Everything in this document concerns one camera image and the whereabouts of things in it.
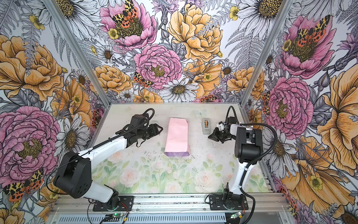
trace floral wall panel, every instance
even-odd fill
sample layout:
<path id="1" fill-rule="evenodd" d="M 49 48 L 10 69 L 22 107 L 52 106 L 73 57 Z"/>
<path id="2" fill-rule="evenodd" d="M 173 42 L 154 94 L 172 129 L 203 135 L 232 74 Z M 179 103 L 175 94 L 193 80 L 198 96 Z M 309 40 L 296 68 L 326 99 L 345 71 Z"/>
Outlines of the floral wall panel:
<path id="1" fill-rule="evenodd" d="M 358 1 L 295 4 L 302 10 L 278 34 L 250 120 L 276 129 L 265 161 L 297 223 L 357 223 Z M 272 142 L 263 128 L 264 148 Z"/>
<path id="2" fill-rule="evenodd" d="M 114 102 L 239 101 L 281 3 L 58 1 Z"/>
<path id="3" fill-rule="evenodd" d="M 87 148 L 103 103 L 41 1 L 0 8 L 0 218 L 44 224 L 60 192 L 50 174 Z"/>

